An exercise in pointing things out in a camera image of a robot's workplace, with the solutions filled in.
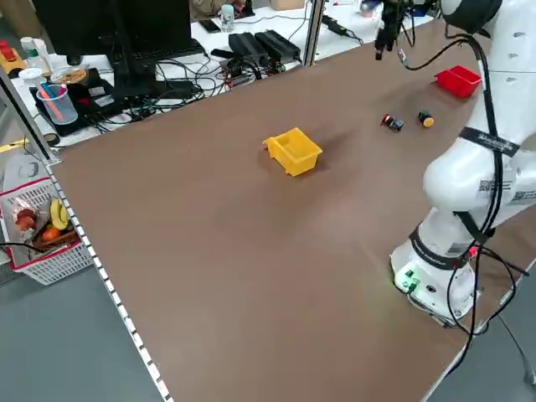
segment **white basket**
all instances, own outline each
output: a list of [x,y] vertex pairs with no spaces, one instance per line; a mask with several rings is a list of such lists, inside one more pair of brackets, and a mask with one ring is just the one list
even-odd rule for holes
[[[18,228],[13,218],[13,211],[21,208],[37,209],[48,199],[58,197],[58,191],[50,178],[34,180],[0,193],[1,223],[6,242],[17,238]],[[81,241],[33,260],[29,259],[28,252],[21,250],[22,248],[8,247],[12,270],[24,273],[42,285],[50,285],[93,263]]]

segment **brown table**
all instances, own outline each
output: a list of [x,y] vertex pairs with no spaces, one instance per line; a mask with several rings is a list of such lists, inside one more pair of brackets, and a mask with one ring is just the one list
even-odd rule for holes
[[[443,27],[418,29],[412,64]],[[453,49],[411,73],[367,45],[64,151],[54,173],[176,401],[416,401],[441,376],[466,337],[394,288],[389,253],[470,115],[474,100],[431,84],[455,64],[476,69]],[[404,130],[380,127],[384,113]],[[261,143],[294,126],[324,153],[291,178]],[[492,245],[527,266],[535,219]],[[489,314],[508,280],[481,271]]]

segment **yellow box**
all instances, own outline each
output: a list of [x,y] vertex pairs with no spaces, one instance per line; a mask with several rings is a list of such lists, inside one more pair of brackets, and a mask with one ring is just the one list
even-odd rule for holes
[[322,149],[306,136],[299,128],[293,128],[280,136],[265,139],[270,157],[284,168],[292,177],[313,169]]

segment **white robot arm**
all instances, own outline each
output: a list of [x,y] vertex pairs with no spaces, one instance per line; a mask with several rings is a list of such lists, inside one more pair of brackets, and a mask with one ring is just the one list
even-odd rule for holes
[[[397,3],[388,0],[384,7]],[[471,224],[473,229],[481,228],[490,209],[497,166],[493,149],[501,151],[503,186],[492,227],[536,204],[536,152],[518,149],[536,132],[532,117],[536,105],[536,2],[443,0],[441,10],[450,25],[469,34],[485,30],[492,39],[487,60],[498,137],[488,135],[481,93],[461,136],[426,169],[424,188],[434,208],[394,250],[391,265],[394,283],[401,291],[443,322],[452,323],[465,315],[474,301],[475,274],[470,264],[459,258],[475,238],[482,240]],[[390,27],[389,21],[392,19],[384,18],[383,36],[382,30],[378,35],[377,59],[384,48],[391,50],[392,33],[399,32],[399,25]],[[455,259],[460,266],[450,264]]]

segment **red box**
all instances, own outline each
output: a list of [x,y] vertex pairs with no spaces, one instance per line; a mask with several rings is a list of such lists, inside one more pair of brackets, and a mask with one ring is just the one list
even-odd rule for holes
[[441,71],[435,77],[437,78],[438,86],[449,90],[460,98],[471,96],[482,82],[480,75],[461,65],[452,67],[450,70]]

